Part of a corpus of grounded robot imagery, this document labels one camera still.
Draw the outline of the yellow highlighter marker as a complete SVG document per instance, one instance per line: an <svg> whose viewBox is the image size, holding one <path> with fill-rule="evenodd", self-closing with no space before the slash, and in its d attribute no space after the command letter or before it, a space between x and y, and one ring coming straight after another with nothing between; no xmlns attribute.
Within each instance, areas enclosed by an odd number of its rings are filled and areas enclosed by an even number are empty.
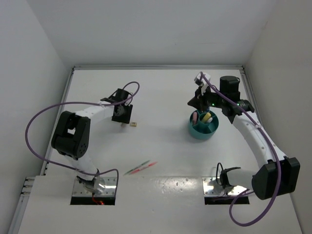
<svg viewBox="0 0 312 234"><path fill-rule="evenodd" d="M208 120L210 117L212 117L211 113L210 113L210 112L207 112L207 113L205 114L205 116L202 118L202 122L203 122L203 123L207 123L207 120Z"/></svg>

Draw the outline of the pink highlighter marker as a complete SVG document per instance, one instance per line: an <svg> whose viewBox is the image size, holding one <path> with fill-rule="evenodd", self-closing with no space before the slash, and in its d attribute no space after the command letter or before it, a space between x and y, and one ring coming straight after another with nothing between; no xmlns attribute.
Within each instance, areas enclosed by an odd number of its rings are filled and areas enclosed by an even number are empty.
<svg viewBox="0 0 312 234"><path fill-rule="evenodd" d="M198 118L198 113L193 112L193 114L192 114L192 125L193 126L197 124L197 118Z"/></svg>

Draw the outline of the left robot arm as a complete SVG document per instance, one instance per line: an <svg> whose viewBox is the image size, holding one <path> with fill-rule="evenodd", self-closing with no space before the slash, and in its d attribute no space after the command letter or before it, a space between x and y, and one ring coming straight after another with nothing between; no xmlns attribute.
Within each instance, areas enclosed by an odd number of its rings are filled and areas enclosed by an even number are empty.
<svg viewBox="0 0 312 234"><path fill-rule="evenodd" d="M51 145L70 161L78 171L78 178L81 181L93 183L99 174L87 152L91 128L107 118L114 122L130 123L133 108L127 103L130 95L128 91L117 89L96 105L77 112L61 113Z"/></svg>

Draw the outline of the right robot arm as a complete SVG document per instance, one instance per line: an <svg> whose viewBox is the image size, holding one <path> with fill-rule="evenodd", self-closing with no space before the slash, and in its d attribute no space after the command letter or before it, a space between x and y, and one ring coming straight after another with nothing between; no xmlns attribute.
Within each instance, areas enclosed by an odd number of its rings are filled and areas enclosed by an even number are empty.
<svg viewBox="0 0 312 234"><path fill-rule="evenodd" d="M242 186L252 190L261 200L294 192L300 163L295 157L287 157L267 135L252 104L240 97L240 79L223 76L218 89L210 83L210 76L203 72L194 81L198 88L187 103L198 112L197 121L190 121L193 128L200 133L211 133L212 129L208 124L199 126L202 124L202 115L211 107L221 109L223 115L244 137L259 166L257 172L240 167L222 169L217 177L219 185L224 189Z"/></svg>

